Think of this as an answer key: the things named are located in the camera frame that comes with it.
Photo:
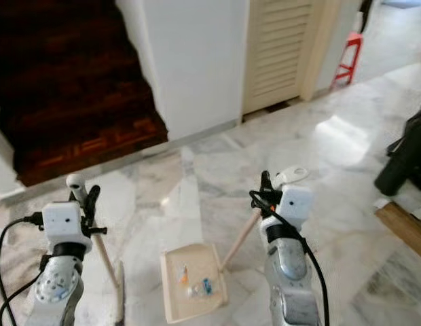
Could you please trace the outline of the beige dustpan with wooden handle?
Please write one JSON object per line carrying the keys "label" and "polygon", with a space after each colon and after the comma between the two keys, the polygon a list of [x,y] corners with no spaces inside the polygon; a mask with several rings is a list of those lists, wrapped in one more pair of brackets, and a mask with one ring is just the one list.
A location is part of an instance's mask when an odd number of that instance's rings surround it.
{"label": "beige dustpan with wooden handle", "polygon": [[[291,166],[272,176],[272,181],[297,185],[309,176],[307,168]],[[224,273],[230,261],[251,234],[257,233],[263,241],[264,273],[270,286],[270,311],[273,326],[321,326],[321,314],[315,293],[311,289],[311,276],[319,272],[315,255],[306,239],[295,231],[288,221],[278,215],[283,225],[270,228],[268,241],[259,229],[262,221],[259,209],[252,208],[251,216],[242,224],[232,247],[220,257],[212,243],[191,243],[161,254],[163,302],[168,323],[185,322],[204,316],[228,302],[228,287]],[[179,268],[189,271],[189,284],[179,282]],[[213,280],[214,294],[189,298],[187,289],[202,279]]]}

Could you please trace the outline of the dark wooden staircase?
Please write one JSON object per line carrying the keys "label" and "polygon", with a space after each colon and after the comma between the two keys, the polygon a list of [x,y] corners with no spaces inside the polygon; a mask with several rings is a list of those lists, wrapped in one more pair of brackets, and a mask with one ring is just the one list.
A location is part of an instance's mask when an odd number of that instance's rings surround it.
{"label": "dark wooden staircase", "polygon": [[167,142],[115,0],[0,2],[0,130],[26,186]]}

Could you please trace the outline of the beige louvred door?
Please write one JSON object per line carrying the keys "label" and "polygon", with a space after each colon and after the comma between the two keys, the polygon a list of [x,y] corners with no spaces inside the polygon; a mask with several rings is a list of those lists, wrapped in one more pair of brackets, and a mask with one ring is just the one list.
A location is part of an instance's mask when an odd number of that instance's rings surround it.
{"label": "beige louvred door", "polygon": [[344,0],[249,0],[243,117],[291,99],[310,100],[343,53]]}

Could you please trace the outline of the brown wooden furniture edge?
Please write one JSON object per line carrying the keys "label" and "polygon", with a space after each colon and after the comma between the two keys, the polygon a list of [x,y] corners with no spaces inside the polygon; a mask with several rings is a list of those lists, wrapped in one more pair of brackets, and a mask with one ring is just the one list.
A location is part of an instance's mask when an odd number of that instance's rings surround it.
{"label": "brown wooden furniture edge", "polygon": [[376,217],[421,257],[421,220],[396,202],[380,200]]}

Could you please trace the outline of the black bag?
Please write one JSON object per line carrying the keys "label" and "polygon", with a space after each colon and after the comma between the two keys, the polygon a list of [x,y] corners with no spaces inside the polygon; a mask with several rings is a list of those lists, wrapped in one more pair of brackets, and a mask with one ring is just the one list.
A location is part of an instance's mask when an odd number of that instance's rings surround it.
{"label": "black bag", "polygon": [[396,196],[410,181],[421,192],[421,106],[404,124],[402,137],[386,148],[388,164],[376,177],[374,185],[385,196]]}

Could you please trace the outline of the red metal stool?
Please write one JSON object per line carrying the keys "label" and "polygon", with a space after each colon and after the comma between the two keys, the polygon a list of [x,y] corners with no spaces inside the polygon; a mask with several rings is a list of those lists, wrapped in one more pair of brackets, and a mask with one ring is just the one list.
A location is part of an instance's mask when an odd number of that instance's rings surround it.
{"label": "red metal stool", "polygon": [[341,62],[335,69],[335,74],[331,82],[331,89],[352,84],[356,73],[359,57],[363,47],[363,35],[359,32],[350,32],[345,43]]}

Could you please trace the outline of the black upright tool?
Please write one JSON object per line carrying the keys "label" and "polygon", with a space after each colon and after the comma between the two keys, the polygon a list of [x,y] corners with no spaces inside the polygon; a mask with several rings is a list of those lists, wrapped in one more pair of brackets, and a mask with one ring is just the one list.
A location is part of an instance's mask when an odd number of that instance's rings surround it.
{"label": "black upright tool", "polygon": [[356,28],[359,34],[365,33],[373,3],[374,0],[361,0],[359,12],[356,14]]}

